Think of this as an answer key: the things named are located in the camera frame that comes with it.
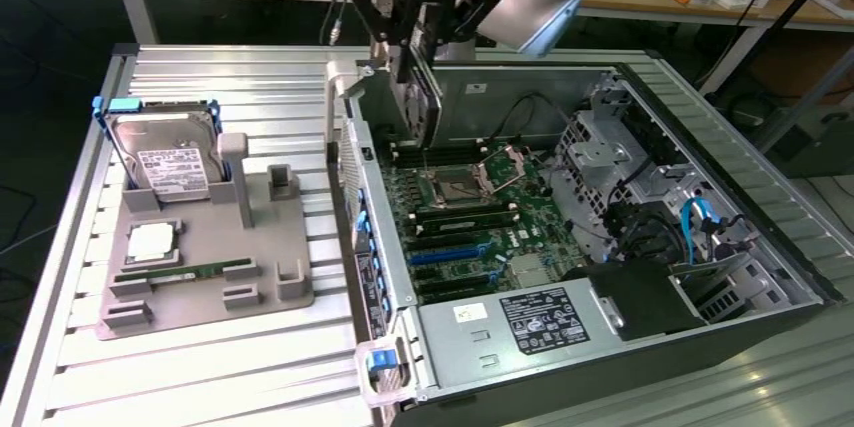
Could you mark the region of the grey plastic parts rack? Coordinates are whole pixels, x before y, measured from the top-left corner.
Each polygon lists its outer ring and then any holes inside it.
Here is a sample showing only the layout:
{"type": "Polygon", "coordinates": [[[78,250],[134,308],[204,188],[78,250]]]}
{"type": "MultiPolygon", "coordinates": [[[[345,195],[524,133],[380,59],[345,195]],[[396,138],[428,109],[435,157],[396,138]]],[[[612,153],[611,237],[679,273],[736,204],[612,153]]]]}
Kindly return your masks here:
{"type": "Polygon", "coordinates": [[[113,232],[108,273],[94,332],[101,340],[150,334],[284,310],[314,300],[298,178],[289,165],[248,174],[248,140],[222,133],[217,152],[230,170],[209,185],[202,200],[156,204],[149,189],[124,190],[113,232]],[[126,256],[134,226],[169,223],[172,252],[133,262],[126,256]],[[212,278],[161,278],[114,282],[122,273],[192,266],[240,258],[212,278]]]}

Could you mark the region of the black open PC case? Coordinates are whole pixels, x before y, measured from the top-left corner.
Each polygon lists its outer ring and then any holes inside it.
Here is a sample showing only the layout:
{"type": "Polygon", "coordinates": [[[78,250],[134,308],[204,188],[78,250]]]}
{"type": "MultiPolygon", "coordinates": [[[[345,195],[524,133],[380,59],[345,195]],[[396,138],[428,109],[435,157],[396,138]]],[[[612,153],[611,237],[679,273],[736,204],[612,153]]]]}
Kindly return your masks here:
{"type": "Polygon", "coordinates": [[[711,367],[795,329],[844,301],[828,278],[854,264],[835,233],[783,175],[669,66],[656,60],[443,62],[432,70],[439,119],[427,146],[409,133],[392,74],[357,62],[329,66],[329,181],[341,250],[354,272],[354,369],[376,427],[485,427],[533,417],[711,367]],[[580,206],[556,146],[571,116],[621,120],[661,165],[660,200],[580,206]],[[588,266],[649,259],[668,266],[707,325],[621,341],[621,351],[491,387],[439,391],[420,304],[405,269],[380,163],[390,142],[419,147],[515,144],[545,165],[547,184],[588,266]],[[393,348],[399,366],[370,374],[368,352],[393,348]]]}

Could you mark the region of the black RAM slot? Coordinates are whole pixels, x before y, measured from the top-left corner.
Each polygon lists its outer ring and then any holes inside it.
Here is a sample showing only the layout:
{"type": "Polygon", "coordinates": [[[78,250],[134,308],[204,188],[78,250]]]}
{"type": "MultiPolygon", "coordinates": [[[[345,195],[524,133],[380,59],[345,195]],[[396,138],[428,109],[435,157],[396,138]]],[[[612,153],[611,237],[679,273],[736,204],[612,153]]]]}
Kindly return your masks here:
{"type": "MultiPolygon", "coordinates": [[[[433,155],[428,154],[428,164],[429,167],[448,166],[448,165],[461,165],[461,164],[475,164],[480,162],[485,158],[485,154],[481,152],[480,155],[433,155]]],[[[423,168],[423,159],[421,154],[399,154],[397,152],[392,153],[392,165],[397,168],[423,168]]]]}
{"type": "Polygon", "coordinates": [[[419,147],[412,142],[390,142],[389,150],[399,154],[473,155],[481,154],[481,146],[476,143],[456,146],[419,147]]]}

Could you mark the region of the long black expansion slot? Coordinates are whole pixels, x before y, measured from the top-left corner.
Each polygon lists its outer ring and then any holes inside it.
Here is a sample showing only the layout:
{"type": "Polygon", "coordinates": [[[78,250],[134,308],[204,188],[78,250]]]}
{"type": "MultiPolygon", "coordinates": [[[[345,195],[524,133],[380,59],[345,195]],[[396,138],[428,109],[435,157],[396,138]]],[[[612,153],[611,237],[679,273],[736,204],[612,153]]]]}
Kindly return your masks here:
{"type": "Polygon", "coordinates": [[[451,252],[476,251],[480,247],[492,244],[488,234],[457,233],[431,237],[419,237],[405,240],[403,247],[407,252],[451,252]]]}

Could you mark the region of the low-profile graphics card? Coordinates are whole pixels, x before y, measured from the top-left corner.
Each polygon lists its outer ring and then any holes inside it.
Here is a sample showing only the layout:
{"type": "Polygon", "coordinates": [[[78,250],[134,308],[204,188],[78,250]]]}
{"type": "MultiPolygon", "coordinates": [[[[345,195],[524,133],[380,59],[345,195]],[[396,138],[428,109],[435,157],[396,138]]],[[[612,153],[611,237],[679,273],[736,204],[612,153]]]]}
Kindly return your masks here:
{"type": "Polygon", "coordinates": [[[433,57],[444,40],[451,0],[389,0],[376,40],[386,51],[392,90],[409,133],[420,146],[432,142],[439,119],[433,57]]]}

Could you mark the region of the blue case latch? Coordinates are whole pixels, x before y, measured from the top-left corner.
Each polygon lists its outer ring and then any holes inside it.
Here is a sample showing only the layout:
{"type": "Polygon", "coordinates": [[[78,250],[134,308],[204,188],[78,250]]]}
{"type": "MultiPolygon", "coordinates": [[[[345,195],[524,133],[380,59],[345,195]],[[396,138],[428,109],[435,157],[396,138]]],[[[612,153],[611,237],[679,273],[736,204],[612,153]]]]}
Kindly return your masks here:
{"type": "Polygon", "coordinates": [[[366,371],[373,374],[399,366],[397,353],[393,348],[374,349],[368,352],[365,358],[366,371]]]}

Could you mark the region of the CPU socket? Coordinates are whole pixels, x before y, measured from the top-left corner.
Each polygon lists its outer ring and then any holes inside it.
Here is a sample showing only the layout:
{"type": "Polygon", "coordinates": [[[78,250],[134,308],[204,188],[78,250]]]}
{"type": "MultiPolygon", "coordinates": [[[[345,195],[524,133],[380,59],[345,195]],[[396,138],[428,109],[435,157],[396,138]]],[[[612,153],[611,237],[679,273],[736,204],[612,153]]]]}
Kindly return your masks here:
{"type": "Polygon", "coordinates": [[[451,206],[484,200],[479,181],[469,168],[436,169],[429,180],[436,202],[451,206]]]}

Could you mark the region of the silver CPU chip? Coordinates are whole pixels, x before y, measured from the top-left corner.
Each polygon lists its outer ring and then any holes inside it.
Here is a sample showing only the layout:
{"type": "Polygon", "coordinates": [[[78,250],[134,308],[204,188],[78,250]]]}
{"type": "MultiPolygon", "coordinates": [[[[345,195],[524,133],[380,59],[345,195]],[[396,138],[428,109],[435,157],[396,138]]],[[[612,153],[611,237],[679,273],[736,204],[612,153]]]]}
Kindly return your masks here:
{"type": "Polygon", "coordinates": [[[157,260],[172,252],[174,227],[169,223],[134,226],[129,233],[126,256],[133,262],[157,260]]]}

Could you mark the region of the black equipment box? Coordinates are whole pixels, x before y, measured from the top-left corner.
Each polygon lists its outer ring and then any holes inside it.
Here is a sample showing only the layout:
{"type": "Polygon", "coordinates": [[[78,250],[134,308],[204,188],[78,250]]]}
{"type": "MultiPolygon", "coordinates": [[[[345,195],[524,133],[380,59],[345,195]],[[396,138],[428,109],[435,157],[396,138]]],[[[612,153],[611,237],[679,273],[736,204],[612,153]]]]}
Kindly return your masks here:
{"type": "Polygon", "coordinates": [[[803,114],[767,157],[788,178],[854,175],[854,108],[803,114]]]}

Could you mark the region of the silver chipset heat sink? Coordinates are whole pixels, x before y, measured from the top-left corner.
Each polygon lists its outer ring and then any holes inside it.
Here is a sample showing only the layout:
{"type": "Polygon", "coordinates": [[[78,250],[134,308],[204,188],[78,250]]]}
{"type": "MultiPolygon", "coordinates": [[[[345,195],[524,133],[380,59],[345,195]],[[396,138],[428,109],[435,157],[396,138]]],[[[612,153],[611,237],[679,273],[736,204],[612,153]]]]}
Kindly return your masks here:
{"type": "Polygon", "coordinates": [[[551,282],[547,268],[536,254],[515,256],[509,260],[509,267],[520,288],[544,285],[551,282]]]}

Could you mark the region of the black installed RAM stick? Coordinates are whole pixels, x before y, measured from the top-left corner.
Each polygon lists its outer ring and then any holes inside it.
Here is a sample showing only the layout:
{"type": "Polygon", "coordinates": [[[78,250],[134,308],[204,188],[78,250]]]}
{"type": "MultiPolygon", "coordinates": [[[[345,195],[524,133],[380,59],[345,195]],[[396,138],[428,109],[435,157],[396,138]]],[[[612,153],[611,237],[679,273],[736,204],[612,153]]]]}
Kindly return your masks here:
{"type": "Polygon", "coordinates": [[[431,237],[511,227],[520,219],[515,209],[481,206],[413,215],[415,235],[431,237]]]}

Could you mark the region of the silver metal drive cage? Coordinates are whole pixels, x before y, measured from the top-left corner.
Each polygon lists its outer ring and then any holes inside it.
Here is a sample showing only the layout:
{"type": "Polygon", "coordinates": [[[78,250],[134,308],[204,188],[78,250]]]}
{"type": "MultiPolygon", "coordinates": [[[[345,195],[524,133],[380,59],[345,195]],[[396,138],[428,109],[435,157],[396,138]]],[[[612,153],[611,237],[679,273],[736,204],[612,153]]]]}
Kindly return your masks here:
{"type": "Polygon", "coordinates": [[[572,197],[595,213],[612,202],[644,203],[664,197],[661,165],[616,117],[591,109],[576,111],[555,154],[572,197]]]}

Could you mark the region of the blue expansion slot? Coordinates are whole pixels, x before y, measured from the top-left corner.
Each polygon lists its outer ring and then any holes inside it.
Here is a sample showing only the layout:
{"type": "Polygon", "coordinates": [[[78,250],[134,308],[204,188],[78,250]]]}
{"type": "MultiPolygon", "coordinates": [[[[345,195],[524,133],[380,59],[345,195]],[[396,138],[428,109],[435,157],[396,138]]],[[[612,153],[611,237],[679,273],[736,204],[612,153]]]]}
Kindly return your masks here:
{"type": "Polygon", "coordinates": [[[488,249],[488,244],[477,244],[465,248],[415,254],[409,259],[409,264],[416,266],[476,259],[487,253],[488,249]]]}

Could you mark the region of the hard disk in blue carrier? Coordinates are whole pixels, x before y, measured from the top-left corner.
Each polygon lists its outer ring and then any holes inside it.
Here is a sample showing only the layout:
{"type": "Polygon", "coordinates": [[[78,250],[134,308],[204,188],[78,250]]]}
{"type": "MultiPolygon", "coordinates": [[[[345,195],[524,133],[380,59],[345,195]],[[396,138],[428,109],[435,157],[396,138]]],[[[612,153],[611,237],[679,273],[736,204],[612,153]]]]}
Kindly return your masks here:
{"type": "Polygon", "coordinates": [[[228,178],[216,152],[216,101],[96,97],[92,117],[118,155],[130,188],[149,189],[162,203],[209,197],[209,185],[228,178]]]}

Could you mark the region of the green RAM stick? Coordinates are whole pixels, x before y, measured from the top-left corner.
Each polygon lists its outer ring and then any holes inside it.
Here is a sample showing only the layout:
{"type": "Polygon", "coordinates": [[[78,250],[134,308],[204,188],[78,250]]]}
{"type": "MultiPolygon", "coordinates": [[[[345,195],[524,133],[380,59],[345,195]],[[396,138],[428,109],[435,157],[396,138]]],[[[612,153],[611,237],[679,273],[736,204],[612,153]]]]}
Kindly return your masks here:
{"type": "Polygon", "coordinates": [[[161,278],[189,278],[204,279],[222,275],[222,271],[226,267],[240,267],[252,264],[250,258],[240,258],[220,262],[212,262],[192,266],[168,267],[162,269],[154,269],[149,271],[137,271],[130,273],[122,273],[113,276],[114,282],[128,282],[134,280],[153,280],[161,278]]]}

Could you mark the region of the black plastic fan shroud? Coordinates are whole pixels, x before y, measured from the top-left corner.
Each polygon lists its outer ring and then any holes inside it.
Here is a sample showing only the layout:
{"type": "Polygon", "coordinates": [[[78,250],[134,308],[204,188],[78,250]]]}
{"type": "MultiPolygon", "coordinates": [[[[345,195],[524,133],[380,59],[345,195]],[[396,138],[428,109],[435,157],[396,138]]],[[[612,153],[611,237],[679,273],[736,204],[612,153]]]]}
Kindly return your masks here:
{"type": "Polygon", "coordinates": [[[692,311],[665,264],[649,259],[608,262],[569,269],[561,281],[587,278],[597,298],[608,300],[621,319],[616,334],[632,341],[707,325],[692,311]]]}

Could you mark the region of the open metal socket cover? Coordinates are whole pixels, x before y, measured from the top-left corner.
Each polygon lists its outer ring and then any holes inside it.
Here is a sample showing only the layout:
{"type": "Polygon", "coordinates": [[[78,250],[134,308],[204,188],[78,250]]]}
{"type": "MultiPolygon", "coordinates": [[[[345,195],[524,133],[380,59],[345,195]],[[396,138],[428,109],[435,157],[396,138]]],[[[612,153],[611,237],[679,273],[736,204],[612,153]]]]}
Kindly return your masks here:
{"type": "Polygon", "coordinates": [[[505,145],[473,165],[472,174],[483,191],[496,194],[525,176],[525,158],[505,145]]]}

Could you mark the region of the green motherboard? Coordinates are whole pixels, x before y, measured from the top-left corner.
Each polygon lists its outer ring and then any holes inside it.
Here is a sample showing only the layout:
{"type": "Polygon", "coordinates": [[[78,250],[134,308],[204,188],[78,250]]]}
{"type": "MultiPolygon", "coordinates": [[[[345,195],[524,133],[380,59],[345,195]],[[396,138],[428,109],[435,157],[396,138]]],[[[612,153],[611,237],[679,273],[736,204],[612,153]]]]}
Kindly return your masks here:
{"type": "Polygon", "coordinates": [[[500,147],[512,145],[525,158],[525,176],[496,194],[488,194],[481,189],[484,200],[477,203],[451,206],[437,203],[429,183],[431,174],[436,169],[469,168],[472,171],[476,163],[429,167],[427,173],[423,168],[397,168],[392,165],[393,152],[389,150],[389,146],[380,163],[405,269],[417,300],[423,305],[429,304],[421,302],[419,288],[432,282],[487,276],[497,284],[497,289],[489,294],[524,289],[519,287],[511,272],[509,260],[515,256],[536,254],[540,257],[548,271],[549,283],[559,281],[569,269],[585,263],[584,253],[571,233],[571,224],[559,210],[552,189],[547,184],[545,165],[533,153],[519,145],[487,144],[481,141],[475,143],[481,146],[485,157],[500,147]],[[413,215],[423,212],[481,206],[503,206],[515,209],[520,214],[519,221],[511,227],[468,232],[491,236],[492,244],[487,253],[476,259],[411,265],[409,259],[415,254],[428,253],[407,252],[403,247],[405,240],[419,238],[415,235],[413,215]]]}

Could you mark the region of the grey power supply unit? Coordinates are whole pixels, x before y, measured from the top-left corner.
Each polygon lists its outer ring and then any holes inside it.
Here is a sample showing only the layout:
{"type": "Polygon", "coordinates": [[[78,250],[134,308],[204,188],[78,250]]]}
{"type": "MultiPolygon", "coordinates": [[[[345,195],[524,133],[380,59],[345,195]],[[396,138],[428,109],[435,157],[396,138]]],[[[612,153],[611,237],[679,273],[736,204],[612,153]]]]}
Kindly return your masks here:
{"type": "Polygon", "coordinates": [[[624,349],[588,280],[417,309],[433,383],[443,393],[491,387],[624,349]]]}

